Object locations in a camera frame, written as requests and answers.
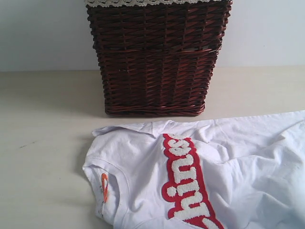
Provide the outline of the dark brown wicker basket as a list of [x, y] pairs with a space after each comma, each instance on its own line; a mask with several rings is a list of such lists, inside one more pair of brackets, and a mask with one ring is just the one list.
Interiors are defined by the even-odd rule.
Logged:
[[202, 113], [231, 5], [86, 6], [106, 114]]

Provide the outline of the white t-shirt red lettering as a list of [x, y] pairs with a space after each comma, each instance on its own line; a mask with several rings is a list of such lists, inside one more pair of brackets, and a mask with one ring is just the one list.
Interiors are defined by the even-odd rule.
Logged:
[[304, 111], [96, 129], [83, 171], [116, 229], [302, 229]]

